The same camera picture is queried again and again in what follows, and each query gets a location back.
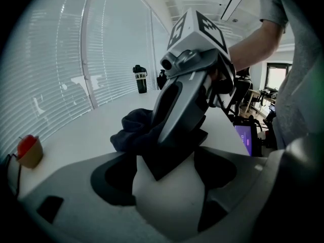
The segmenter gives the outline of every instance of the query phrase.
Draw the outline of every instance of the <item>glass wall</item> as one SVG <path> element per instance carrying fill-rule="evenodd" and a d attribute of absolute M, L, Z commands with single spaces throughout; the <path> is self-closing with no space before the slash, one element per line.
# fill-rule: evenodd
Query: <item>glass wall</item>
<path fill-rule="evenodd" d="M 46 139 L 92 109 L 83 78 L 79 36 L 86 0 L 34 0 L 4 50 L 0 65 L 0 156 L 19 137 Z"/>
<path fill-rule="evenodd" d="M 157 18 L 155 13 L 152 12 L 152 30 L 153 30 L 153 40 L 154 40 L 154 52 L 155 52 L 155 66 L 157 74 L 163 67 L 160 64 L 160 60 L 167 52 L 169 33 L 161 24 L 160 20 Z"/>
<path fill-rule="evenodd" d="M 137 90 L 135 65 L 147 70 L 147 89 L 156 89 L 150 8 L 142 0 L 91 0 L 87 62 L 98 105 Z"/>
<path fill-rule="evenodd" d="M 147 69 L 148 90 L 156 89 L 155 59 L 168 42 L 158 44 L 157 21 L 143 0 L 33 0 L 0 62 L 0 157 L 16 152 L 19 137 L 44 141 L 137 91 L 136 64 Z"/>

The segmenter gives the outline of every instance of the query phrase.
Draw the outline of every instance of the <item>black rubber pad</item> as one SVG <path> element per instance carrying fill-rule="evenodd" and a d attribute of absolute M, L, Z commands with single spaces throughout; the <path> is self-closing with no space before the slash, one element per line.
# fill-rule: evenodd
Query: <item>black rubber pad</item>
<path fill-rule="evenodd" d="M 62 203 L 63 198 L 57 196 L 48 196 L 37 209 L 37 213 L 49 223 L 53 223 L 54 218 L 59 211 Z"/>
<path fill-rule="evenodd" d="M 205 202 L 198 224 L 198 232 L 202 232 L 215 225 L 226 215 L 227 212 L 217 202 Z"/>

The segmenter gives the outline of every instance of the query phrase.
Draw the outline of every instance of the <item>ceiling light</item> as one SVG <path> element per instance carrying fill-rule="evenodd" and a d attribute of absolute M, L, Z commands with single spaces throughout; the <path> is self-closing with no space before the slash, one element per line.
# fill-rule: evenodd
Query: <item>ceiling light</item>
<path fill-rule="evenodd" d="M 230 0 L 221 17 L 221 20 L 227 21 L 240 2 L 241 0 Z"/>

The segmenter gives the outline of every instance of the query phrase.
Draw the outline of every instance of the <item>red object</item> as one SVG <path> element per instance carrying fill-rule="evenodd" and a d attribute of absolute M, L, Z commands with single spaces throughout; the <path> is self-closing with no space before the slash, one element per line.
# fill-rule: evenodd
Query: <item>red object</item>
<path fill-rule="evenodd" d="M 37 138 L 35 138 L 33 135 L 27 135 L 21 141 L 18 143 L 18 158 L 21 158 L 26 154 L 26 152 L 32 147 L 32 145 L 35 144 L 37 141 Z"/>

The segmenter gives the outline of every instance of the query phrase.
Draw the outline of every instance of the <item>white table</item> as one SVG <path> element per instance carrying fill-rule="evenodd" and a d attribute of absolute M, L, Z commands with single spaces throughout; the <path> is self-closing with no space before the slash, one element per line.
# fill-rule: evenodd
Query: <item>white table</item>
<path fill-rule="evenodd" d="M 159 91 L 137 92 L 115 99 L 70 122 L 43 142 L 44 157 L 33 169 L 22 168 L 19 198 L 68 164 L 115 152 L 110 136 L 122 129 L 121 119 L 137 108 L 153 109 Z M 240 136 L 219 108 L 209 108 L 201 127 L 209 135 L 202 146 L 248 155 Z"/>

